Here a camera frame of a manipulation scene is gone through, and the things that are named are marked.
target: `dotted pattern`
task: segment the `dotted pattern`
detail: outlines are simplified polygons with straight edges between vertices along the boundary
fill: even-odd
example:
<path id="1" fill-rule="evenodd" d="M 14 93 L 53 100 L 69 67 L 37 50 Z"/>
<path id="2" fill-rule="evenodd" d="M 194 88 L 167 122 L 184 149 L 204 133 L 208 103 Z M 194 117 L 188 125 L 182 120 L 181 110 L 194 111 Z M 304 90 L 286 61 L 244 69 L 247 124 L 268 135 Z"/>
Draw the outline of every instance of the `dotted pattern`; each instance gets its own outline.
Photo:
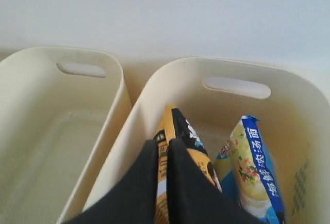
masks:
<path id="1" fill-rule="evenodd" d="M 307 163 L 303 165 L 298 172 L 295 173 L 294 183 L 294 196 L 293 196 L 293 209 L 292 215 L 297 214 L 300 210 L 305 208 L 305 195 L 306 195 L 306 170 L 308 168 Z"/>

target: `blue label stripe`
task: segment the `blue label stripe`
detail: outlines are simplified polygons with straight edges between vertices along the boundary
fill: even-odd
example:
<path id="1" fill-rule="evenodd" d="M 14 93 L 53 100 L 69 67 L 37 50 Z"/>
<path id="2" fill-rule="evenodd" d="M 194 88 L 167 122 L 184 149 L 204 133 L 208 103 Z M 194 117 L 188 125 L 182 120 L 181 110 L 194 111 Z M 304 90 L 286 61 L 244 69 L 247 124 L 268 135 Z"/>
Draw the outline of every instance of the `blue label stripe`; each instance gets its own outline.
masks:
<path id="1" fill-rule="evenodd" d="M 256 124 L 256 118 L 246 116 L 242 118 L 242 123 L 247 140 L 251 148 L 253 162 L 260 175 L 261 182 L 269 196 L 275 212 L 284 212 L 284 206 L 280 198 L 280 192 L 276 185 L 276 180 L 271 170 L 266 166 L 266 160 L 270 159 L 263 151 L 262 137 Z"/>

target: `plastic storage basket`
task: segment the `plastic storage basket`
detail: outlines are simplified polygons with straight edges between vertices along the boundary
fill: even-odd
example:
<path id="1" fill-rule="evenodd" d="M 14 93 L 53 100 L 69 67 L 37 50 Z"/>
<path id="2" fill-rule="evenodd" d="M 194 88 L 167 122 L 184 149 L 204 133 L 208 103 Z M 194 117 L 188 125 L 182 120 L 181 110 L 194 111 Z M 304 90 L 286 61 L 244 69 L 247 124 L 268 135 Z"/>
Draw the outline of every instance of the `plastic storage basket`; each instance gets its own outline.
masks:
<path id="1" fill-rule="evenodd" d="M 314 85 L 290 72 L 207 58 L 171 62 L 149 79 L 85 208 L 127 171 L 144 141 L 152 138 L 168 103 L 182 110 L 204 141 L 211 159 L 242 115 L 260 118 L 259 127 L 274 159 L 289 223 L 330 223 L 327 99 Z"/>
<path id="2" fill-rule="evenodd" d="M 94 51 L 26 49 L 0 63 L 0 93 L 0 223 L 75 215 L 131 110 L 121 66 Z"/>

